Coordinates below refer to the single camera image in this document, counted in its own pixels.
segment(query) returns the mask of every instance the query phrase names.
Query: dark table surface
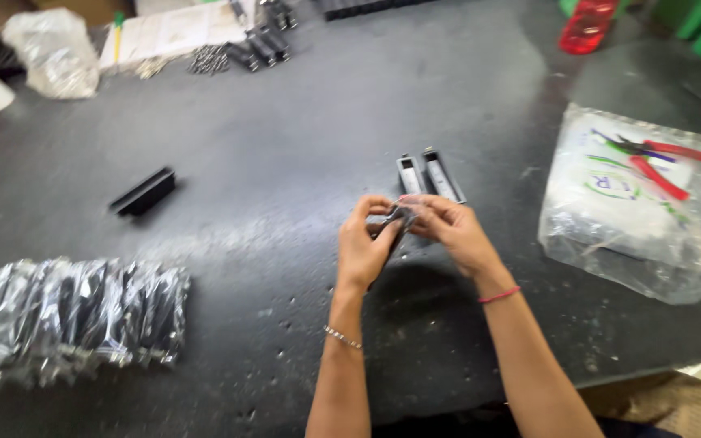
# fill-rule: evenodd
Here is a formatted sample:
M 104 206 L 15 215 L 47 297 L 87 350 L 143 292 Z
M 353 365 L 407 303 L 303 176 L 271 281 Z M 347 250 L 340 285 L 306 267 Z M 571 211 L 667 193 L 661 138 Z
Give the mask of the dark table surface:
M 291 61 L 254 75 L 106 78 L 86 101 L 16 86 L 0 114 L 0 266 L 158 259 L 194 277 L 177 369 L 104 369 L 0 393 L 0 436 L 297 436 L 316 384 L 336 229 L 399 194 L 395 159 L 441 150 L 556 357 L 579 386 L 701 363 L 701 303 L 672 306 L 549 260 L 536 243 L 569 101 L 701 133 L 672 43 L 631 17 L 560 53 L 553 2 L 444 0 L 325 24 L 302 2 Z M 106 211 L 170 164 L 180 189 L 139 223 Z M 372 418 L 501 400 L 473 290 L 410 238 L 367 295 Z

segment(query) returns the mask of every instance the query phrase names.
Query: pliers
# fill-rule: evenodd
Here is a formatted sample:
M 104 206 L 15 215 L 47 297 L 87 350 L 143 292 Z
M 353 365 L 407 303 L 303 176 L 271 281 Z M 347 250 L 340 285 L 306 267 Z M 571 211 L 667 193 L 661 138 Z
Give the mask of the pliers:
M 672 197 L 681 201 L 685 201 L 688 199 L 688 192 L 669 182 L 667 178 L 662 176 L 659 172 L 656 171 L 656 169 L 654 169 L 653 166 L 648 164 L 648 161 L 646 161 L 646 159 L 643 158 L 642 155 L 649 155 L 657 158 L 662 158 L 666 161 L 674 163 L 675 160 L 673 160 L 672 158 L 656 153 L 662 152 L 665 154 L 682 155 L 684 157 L 691 158 L 696 161 L 701 161 L 700 151 L 696 149 L 690 149 L 684 146 L 660 143 L 652 140 L 643 140 L 642 143 L 634 143 L 620 135 L 618 136 L 618 138 L 621 140 L 619 142 L 617 140 L 609 138 L 608 136 L 602 133 L 599 133 L 595 129 L 593 129 L 593 132 L 595 134 L 598 134 L 605 140 L 612 142 L 616 147 L 625 151 L 627 154 L 630 154 L 631 156 L 629 157 L 629 161 L 632 164 L 634 164 L 634 166 L 637 167 L 639 171 L 646 175 L 648 179 L 650 179 L 654 183 L 657 183 L 657 185 L 659 185 L 662 189 L 664 189 L 665 192 L 669 193 Z

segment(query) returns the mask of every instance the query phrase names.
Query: clear plastic bag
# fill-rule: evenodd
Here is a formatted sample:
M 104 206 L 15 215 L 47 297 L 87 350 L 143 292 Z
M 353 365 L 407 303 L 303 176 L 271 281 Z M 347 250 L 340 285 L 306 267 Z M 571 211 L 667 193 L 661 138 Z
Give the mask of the clear plastic bag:
M 21 260 L 0 270 L 0 386 L 73 383 L 137 356 L 174 364 L 185 335 L 183 269 L 119 260 Z
M 2 39 L 28 72 L 26 83 L 45 97 L 93 97 L 99 85 L 99 60 L 86 22 L 66 8 L 10 17 Z
M 701 150 L 701 135 L 570 104 L 550 168 L 538 240 L 546 255 L 670 304 L 701 299 L 701 163 L 649 164 L 689 198 L 678 201 L 594 131 Z

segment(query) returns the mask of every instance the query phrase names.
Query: wrist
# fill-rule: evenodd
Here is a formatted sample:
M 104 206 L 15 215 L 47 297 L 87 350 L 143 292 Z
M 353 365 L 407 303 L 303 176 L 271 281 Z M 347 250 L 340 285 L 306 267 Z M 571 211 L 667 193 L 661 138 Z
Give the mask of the wrist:
M 473 282 L 481 298 L 490 298 L 516 286 L 516 280 L 501 261 L 483 266 L 473 275 Z
M 340 330 L 345 328 L 347 323 L 352 325 L 361 323 L 361 306 L 364 303 L 365 290 L 359 286 L 336 285 L 329 310 L 329 325 L 332 328 Z

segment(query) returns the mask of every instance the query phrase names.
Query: white plastic bag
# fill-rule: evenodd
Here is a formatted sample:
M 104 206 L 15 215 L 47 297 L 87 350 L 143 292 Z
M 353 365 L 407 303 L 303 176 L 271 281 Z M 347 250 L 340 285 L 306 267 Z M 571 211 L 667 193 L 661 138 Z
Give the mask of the white plastic bag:
M 66 8 L 13 15 L 2 32 L 28 70 L 26 83 L 45 97 L 93 97 L 99 62 L 86 22 Z
M 701 150 L 701 135 L 570 104 L 550 168 L 538 240 L 546 255 L 670 304 L 701 299 L 701 163 L 649 164 L 689 193 L 678 201 L 601 136 Z

